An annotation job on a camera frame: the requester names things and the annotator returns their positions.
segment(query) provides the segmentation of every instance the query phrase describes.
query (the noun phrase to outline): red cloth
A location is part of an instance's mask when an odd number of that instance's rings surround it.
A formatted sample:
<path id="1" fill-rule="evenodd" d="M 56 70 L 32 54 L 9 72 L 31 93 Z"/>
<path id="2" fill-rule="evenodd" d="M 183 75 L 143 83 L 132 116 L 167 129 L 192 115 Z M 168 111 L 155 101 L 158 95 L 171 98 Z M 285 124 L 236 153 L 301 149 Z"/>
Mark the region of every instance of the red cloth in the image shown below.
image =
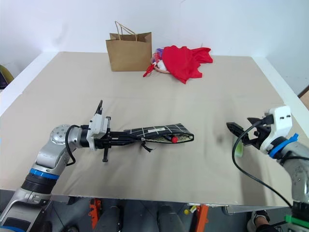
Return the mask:
<path id="1" fill-rule="evenodd" d="M 197 68 L 201 63 L 212 63 L 210 50 L 207 47 L 191 50 L 186 46 L 178 48 L 173 45 L 164 48 L 162 60 L 166 69 L 185 84 L 189 78 L 202 77 L 202 73 Z"/>

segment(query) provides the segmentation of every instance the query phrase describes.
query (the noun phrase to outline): beige tablecloth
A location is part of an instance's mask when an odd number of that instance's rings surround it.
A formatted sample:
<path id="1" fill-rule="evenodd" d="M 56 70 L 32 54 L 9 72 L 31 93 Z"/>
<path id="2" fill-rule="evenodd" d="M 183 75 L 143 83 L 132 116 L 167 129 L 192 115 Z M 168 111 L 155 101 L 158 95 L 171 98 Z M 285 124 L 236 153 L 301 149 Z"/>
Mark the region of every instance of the beige tablecloth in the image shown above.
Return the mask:
<path id="1" fill-rule="evenodd" d="M 104 53 L 59 53 L 1 117 L 0 188 L 16 189 L 38 151 L 60 124 L 86 124 L 100 99 L 113 131 L 184 124 L 195 140 L 179 145 L 139 144 L 103 151 L 77 150 L 53 193 L 159 201 L 284 205 L 270 190 L 240 173 L 232 163 L 233 135 L 225 123 L 243 127 L 282 100 L 250 57 L 214 56 L 202 64 L 200 79 L 186 85 L 169 74 L 111 72 Z M 290 134 L 307 137 L 294 120 Z M 291 201 L 291 181 L 274 160 L 253 147 L 237 159 Z"/>

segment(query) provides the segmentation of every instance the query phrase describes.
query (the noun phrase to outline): brown paper bag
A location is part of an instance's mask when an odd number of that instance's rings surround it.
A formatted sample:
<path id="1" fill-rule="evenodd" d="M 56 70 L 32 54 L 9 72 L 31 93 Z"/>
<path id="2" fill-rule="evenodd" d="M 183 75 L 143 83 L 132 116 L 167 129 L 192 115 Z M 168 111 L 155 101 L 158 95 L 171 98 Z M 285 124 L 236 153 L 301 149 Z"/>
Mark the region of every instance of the brown paper bag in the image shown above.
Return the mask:
<path id="1" fill-rule="evenodd" d="M 118 33 L 110 33 L 106 40 L 112 71 L 145 71 L 150 65 L 151 32 L 135 34 L 130 29 L 116 22 Z"/>

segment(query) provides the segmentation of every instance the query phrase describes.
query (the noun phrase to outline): shoe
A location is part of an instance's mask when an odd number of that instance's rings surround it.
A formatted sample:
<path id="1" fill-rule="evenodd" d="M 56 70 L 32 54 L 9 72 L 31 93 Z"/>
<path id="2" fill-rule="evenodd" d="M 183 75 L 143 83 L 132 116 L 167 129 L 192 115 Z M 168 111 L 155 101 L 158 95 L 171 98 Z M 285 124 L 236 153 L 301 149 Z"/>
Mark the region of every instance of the shoe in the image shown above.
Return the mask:
<path id="1" fill-rule="evenodd" d="M 270 218 L 269 218 L 266 210 L 255 211 L 255 212 L 252 213 L 251 219 L 247 223 L 248 232 L 255 232 L 256 231 L 256 225 L 254 223 L 254 220 L 257 217 L 264 217 L 268 222 L 270 221 Z"/>

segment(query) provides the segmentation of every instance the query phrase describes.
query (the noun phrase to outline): floor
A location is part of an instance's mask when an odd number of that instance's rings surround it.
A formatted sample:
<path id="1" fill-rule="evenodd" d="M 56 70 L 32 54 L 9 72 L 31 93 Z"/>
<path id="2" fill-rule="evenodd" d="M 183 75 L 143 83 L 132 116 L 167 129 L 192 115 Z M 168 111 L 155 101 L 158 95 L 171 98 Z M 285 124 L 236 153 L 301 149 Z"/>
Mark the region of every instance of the floor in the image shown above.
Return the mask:
<path id="1" fill-rule="evenodd" d="M 0 190 L 0 211 L 4 209 L 13 192 Z M 80 232 L 91 232 L 91 220 L 89 213 L 90 198 L 80 198 L 74 204 L 67 205 L 61 202 L 51 202 L 47 210 L 47 219 L 52 222 L 53 232 L 61 232 L 64 228 L 75 225 Z M 158 207 L 163 204 L 170 205 L 179 215 L 187 231 L 190 230 L 193 214 L 185 215 L 184 210 L 189 208 L 185 203 L 162 203 L 138 200 L 103 199 L 103 209 L 113 205 L 124 207 L 123 232 L 158 232 L 156 213 Z M 288 208 L 268 210 L 270 223 L 283 220 L 289 213 Z M 206 232 L 246 232 L 247 213 L 227 215 L 221 207 L 210 208 L 208 212 L 209 223 L 206 224 Z"/>

